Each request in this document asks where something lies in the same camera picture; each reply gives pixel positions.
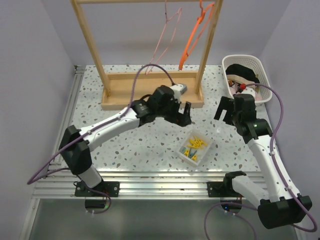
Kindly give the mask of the black beige underwear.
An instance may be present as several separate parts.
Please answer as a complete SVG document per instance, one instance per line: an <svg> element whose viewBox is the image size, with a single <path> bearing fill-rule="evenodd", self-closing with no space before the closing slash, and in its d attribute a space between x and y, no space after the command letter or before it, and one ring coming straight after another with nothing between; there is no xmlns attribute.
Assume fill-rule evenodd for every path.
<svg viewBox="0 0 320 240"><path fill-rule="evenodd" d="M240 64L232 64L228 66L225 73L228 80L248 80L254 83L260 82L252 69Z"/></svg>

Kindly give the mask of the pink underwear navy trim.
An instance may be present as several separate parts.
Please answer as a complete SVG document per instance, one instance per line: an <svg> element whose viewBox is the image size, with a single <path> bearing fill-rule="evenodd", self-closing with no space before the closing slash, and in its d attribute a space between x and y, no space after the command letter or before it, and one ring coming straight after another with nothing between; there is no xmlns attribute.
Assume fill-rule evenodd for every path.
<svg viewBox="0 0 320 240"><path fill-rule="evenodd" d="M234 95L239 95L239 94L249 94L252 95L255 99L255 101L261 102L263 101L262 96L258 92L259 88L255 85L247 87L243 92L237 92L237 88L240 84L253 84L253 81L249 80L228 80L228 85L229 85L229 91L231 94L231 97L233 98Z"/></svg>

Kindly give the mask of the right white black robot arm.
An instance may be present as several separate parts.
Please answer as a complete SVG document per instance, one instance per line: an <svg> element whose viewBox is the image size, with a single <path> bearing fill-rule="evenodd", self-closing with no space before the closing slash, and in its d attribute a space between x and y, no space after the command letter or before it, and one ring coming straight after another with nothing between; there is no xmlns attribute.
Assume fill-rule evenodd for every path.
<svg viewBox="0 0 320 240"><path fill-rule="evenodd" d="M221 97L214 119L234 126L255 157L267 189L255 184L243 171L228 172L222 182L208 182L209 197L245 197L256 209L262 225L273 229L300 223L313 203L301 195L288 175L278 149L271 143L273 132L267 120L258 118L250 94Z"/></svg>

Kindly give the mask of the orange plastic hanger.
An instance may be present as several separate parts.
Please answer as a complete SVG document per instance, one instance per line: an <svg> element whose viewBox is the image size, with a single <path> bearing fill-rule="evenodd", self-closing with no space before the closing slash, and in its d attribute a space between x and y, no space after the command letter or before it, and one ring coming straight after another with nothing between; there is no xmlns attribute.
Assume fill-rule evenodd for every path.
<svg viewBox="0 0 320 240"><path fill-rule="evenodd" d="M179 61L178 69L181 71L184 67L184 64L195 46L197 45L199 39L207 28L209 21L211 20L214 12L215 3L211 2L206 7L203 6L203 1L199 1L200 15L198 16L196 23L190 33L190 36L187 40L185 48L183 50L182 56Z"/></svg>

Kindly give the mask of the light blue clothespin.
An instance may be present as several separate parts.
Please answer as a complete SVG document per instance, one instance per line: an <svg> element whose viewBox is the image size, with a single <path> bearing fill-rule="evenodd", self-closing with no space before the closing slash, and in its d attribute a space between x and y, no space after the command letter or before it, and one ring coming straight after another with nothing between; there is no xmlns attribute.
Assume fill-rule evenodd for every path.
<svg viewBox="0 0 320 240"><path fill-rule="evenodd" d="M182 148L180 149L180 152L184 154L184 153L186 152L186 150L187 150L186 147L182 147Z"/></svg>

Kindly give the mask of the clear plastic clip box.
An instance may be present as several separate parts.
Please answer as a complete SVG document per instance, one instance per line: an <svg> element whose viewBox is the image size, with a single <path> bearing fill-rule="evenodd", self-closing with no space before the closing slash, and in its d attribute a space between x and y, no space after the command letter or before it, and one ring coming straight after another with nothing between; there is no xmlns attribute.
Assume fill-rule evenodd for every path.
<svg viewBox="0 0 320 240"><path fill-rule="evenodd" d="M179 159L197 168L208 155L213 142L207 135L196 129L192 129L182 138L182 142L176 148L175 153Z"/></svg>

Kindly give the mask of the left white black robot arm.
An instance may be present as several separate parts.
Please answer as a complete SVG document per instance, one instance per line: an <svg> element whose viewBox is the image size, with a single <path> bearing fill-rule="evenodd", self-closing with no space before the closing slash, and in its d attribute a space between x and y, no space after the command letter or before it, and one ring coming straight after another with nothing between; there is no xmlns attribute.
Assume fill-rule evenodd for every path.
<svg viewBox="0 0 320 240"><path fill-rule="evenodd" d="M106 141L156 118L180 127L190 125L191 103L186 102L183 112L179 111L181 97L187 90L188 87L182 83L161 85L152 94L132 101L112 117L83 128L69 126L62 137L59 154L71 173L80 179L80 190L87 196L109 196L107 184L94 167L91 157L91 152Z"/></svg>

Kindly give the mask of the wooden rack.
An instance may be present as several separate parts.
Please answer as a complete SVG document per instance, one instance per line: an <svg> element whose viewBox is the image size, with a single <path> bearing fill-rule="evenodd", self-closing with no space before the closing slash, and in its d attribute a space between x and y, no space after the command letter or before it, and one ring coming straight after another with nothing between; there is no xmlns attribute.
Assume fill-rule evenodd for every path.
<svg viewBox="0 0 320 240"><path fill-rule="evenodd" d="M71 1L79 26L103 84L100 104L101 108L104 111L119 110L129 102L130 97L142 97L144 94L153 92L156 87L165 84L169 79L181 81L183 84L187 85L188 92L186 93L186 96L182 98L183 104L190 102L195 108L203 107L204 97L201 82L219 20L223 0L216 0L214 2L215 6L213 15L206 27L208 33L198 71L184 71L183 69L178 69L177 71L169 71L165 73L163 70L153 72L150 68L147 68L145 73L141 72L138 75L134 75L130 72L108 73L104 71L98 48L82 6L84 4L107 3L108 2L104 0Z"/></svg>

